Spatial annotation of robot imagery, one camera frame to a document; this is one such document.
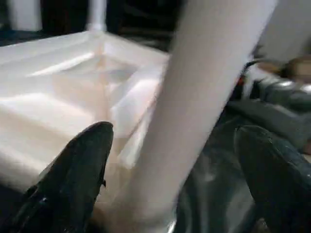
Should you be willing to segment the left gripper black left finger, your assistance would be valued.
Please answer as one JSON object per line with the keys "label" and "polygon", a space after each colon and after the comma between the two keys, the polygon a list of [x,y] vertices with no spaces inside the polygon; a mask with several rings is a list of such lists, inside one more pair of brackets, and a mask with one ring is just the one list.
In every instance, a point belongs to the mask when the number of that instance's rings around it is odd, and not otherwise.
{"label": "left gripper black left finger", "polygon": [[41,179],[24,192],[2,233],[83,233],[105,185],[113,124],[99,121],[70,140]]}

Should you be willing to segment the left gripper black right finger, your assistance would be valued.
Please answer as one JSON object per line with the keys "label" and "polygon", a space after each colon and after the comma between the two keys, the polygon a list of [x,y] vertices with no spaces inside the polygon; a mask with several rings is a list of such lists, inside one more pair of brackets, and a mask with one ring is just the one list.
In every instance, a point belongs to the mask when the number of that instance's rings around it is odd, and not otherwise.
{"label": "left gripper black right finger", "polygon": [[257,208],[273,233],[311,231],[311,164],[287,140],[242,126],[234,147]]}

